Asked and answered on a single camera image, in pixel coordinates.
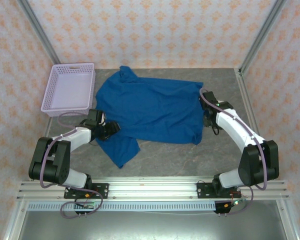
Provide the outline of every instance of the orange floral wallpaper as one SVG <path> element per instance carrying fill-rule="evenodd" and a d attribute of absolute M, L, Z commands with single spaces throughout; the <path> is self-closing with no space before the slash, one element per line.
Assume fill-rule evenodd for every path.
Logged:
<path fill-rule="evenodd" d="M 40 111 L 52 62 L 16 0 L 0 0 L 0 239 L 48 117 Z"/>
<path fill-rule="evenodd" d="M 275 0 L 30 0 L 63 63 L 238 68 Z"/>
<path fill-rule="evenodd" d="M 300 213 L 300 0 L 287 1 L 276 21 L 244 80 L 261 134 L 278 143 L 280 178 Z"/>

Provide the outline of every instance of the patterned wallpaper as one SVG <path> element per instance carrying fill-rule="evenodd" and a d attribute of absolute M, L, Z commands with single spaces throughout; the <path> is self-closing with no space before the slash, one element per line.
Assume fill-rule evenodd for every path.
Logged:
<path fill-rule="evenodd" d="M 300 213 L 300 0 L 286 2 L 244 80 L 260 133 L 279 145 L 280 178 Z"/>
<path fill-rule="evenodd" d="M 0 239 L 48 123 L 40 107 L 51 66 L 17 1 L 0 0 Z"/>
<path fill-rule="evenodd" d="M 63 63 L 238 68 L 275 0 L 30 0 Z"/>

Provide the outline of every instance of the gray floor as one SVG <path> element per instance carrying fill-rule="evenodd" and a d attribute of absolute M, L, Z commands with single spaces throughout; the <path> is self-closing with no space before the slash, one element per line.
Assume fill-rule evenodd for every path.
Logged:
<path fill-rule="evenodd" d="M 117 69 L 97 69 L 94 95 L 103 82 Z M 228 101 L 238 115 L 248 124 L 248 117 L 232 68 L 176 68 L 135 69 L 139 77 L 153 77 L 203 82 L 218 100 Z M 62 117 L 64 123 L 77 124 L 80 116 Z M 49 136 L 69 130 L 53 119 Z M 71 154 L 71 168 L 92 177 L 149 177 L 149 176 L 213 176 L 237 168 L 241 153 L 232 139 L 221 131 L 215 136 L 210 128 L 203 129 L 202 142 L 193 144 L 168 144 L 138 141 L 141 151 L 122 169 L 119 169 L 99 146 L 83 145 Z"/>
<path fill-rule="evenodd" d="M 273 200 L 254 201 L 246 211 L 227 217 L 218 217 L 208 211 L 174 211 L 168 214 L 100 211 L 87 218 L 69 220 L 62 218 L 58 211 L 29 211 L 19 239 L 285 240 L 287 238 L 276 201 Z"/>

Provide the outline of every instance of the wall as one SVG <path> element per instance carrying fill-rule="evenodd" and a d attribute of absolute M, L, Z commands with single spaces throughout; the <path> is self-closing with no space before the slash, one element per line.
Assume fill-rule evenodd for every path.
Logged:
<path fill-rule="evenodd" d="M 0 0 L 0 239 L 48 117 L 40 107 L 52 62 L 16 0 Z"/>
<path fill-rule="evenodd" d="M 63 63 L 238 68 L 275 0 L 30 0 Z"/>
<path fill-rule="evenodd" d="M 300 213 L 300 0 L 287 1 L 244 80 L 261 135 L 278 143 L 280 178 Z"/>

